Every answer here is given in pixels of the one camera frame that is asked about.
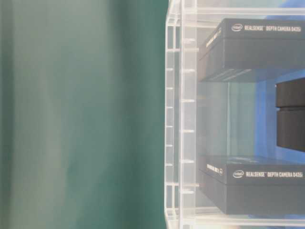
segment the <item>green curtain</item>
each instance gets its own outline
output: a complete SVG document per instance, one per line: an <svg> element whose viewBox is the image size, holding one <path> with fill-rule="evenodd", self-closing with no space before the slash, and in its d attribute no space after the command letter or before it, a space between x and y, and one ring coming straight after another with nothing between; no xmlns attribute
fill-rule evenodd
<svg viewBox="0 0 305 229"><path fill-rule="evenodd" d="M0 1L1 228L165 228L167 0Z"/></svg>

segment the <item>clear plastic container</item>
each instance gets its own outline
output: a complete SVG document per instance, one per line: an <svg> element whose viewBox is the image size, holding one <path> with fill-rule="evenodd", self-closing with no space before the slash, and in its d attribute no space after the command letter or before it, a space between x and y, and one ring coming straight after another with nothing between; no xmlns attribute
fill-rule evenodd
<svg viewBox="0 0 305 229"><path fill-rule="evenodd" d="M301 21L305 20L305 1L169 1L165 38L167 228L305 227L305 214L224 214L200 189L201 155L264 156L305 164L304 152L277 146L275 106L275 85L302 78L305 72L298 69L249 82L199 80L200 47L226 18Z"/></svg>

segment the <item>black box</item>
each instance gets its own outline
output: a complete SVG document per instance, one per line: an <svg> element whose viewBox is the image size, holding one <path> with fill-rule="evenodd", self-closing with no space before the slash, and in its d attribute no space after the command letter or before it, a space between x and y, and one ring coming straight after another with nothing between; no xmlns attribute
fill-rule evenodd
<svg viewBox="0 0 305 229"><path fill-rule="evenodd" d="M305 165L248 156L197 161L200 190L225 214L305 214Z"/></svg>
<svg viewBox="0 0 305 229"><path fill-rule="evenodd" d="M276 85L277 145L305 151L305 78Z"/></svg>
<svg viewBox="0 0 305 229"><path fill-rule="evenodd" d="M256 82L305 68L305 21L224 19L199 49L198 79Z"/></svg>

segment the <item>plastic container wall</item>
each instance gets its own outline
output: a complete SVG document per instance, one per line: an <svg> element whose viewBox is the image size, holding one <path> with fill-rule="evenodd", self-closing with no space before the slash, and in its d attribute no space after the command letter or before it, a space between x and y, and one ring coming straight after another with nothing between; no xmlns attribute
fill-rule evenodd
<svg viewBox="0 0 305 229"><path fill-rule="evenodd" d="M273 105L268 108L268 104L273 104L275 91L272 87L276 83L299 78L300 74L259 83L207 83L198 81L198 52L224 18L302 20L303 7L302 0L169 2L165 49L164 210L167 228L305 227L303 216L226 215L199 190L196 174L197 158L201 154L252 156L259 151L266 152L264 156L286 159L283 149L276 147L275 120L270 118L274 117L276 109ZM261 112L270 120L258 122ZM257 131L261 127L265 135Z"/></svg>

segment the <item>black product box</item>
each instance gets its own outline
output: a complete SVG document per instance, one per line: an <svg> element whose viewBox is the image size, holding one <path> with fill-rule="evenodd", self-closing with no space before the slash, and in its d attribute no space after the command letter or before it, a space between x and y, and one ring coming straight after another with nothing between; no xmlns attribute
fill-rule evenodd
<svg viewBox="0 0 305 229"><path fill-rule="evenodd" d="M223 19L201 45L198 79L257 82L305 68L305 21Z"/></svg>
<svg viewBox="0 0 305 229"><path fill-rule="evenodd" d="M305 151L305 78L276 85L277 145Z"/></svg>
<svg viewBox="0 0 305 229"><path fill-rule="evenodd" d="M200 190L225 214L305 214L305 165L249 156L200 156Z"/></svg>

